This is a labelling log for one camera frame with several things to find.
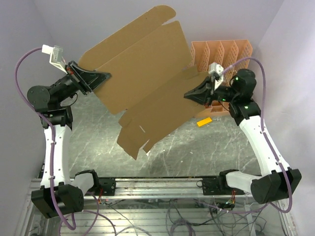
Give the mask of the brown cardboard box sheet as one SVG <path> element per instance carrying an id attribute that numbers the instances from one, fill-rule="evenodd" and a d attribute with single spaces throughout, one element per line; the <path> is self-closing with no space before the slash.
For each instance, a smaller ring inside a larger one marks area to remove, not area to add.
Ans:
<path id="1" fill-rule="evenodd" d="M 95 94 L 110 113 L 123 113 L 117 143 L 133 158 L 204 110 L 184 97 L 208 74 L 189 67 L 191 54 L 175 15 L 170 6 L 155 6 L 78 62 L 112 75 Z"/>

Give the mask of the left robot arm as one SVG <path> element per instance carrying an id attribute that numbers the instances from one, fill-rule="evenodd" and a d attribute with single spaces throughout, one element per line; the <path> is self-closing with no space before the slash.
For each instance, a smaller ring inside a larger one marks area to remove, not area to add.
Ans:
<path id="1" fill-rule="evenodd" d="M 32 191 L 31 201 L 45 218 L 80 212 L 84 195 L 100 191 L 95 170 L 81 171 L 70 178 L 68 148 L 72 134 L 71 106 L 61 105 L 81 92 L 87 95 L 111 78 L 109 72 L 85 70 L 74 61 L 65 66 L 65 76 L 50 86 L 33 86 L 27 99 L 40 116 L 46 139 L 44 171 L 40 189 Z"/>

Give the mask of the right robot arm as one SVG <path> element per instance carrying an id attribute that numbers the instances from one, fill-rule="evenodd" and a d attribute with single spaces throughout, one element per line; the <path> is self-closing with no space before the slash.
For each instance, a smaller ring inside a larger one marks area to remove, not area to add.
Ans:
<path id="1" fill-rule="evenodd" d="M 302 176 L 284 160 L 268 133 L 262 111 L 253 100 L 256 86 L 255 74 L 240 69 L 232 77 L 230 86 L 218 85 L 218 72 L 209 76 L 196 88 L 185 93 L 184 98 L 200 105 L 212 101 L 229 103 L 229 113 L 247 137 L 257 158 L 260 175 L 249 175 L 238 170 L 220 172 L 217 182 L 220 193 L 229 194 L 234 188 L 250 193 L 259 204 L 291 199 Z"/>

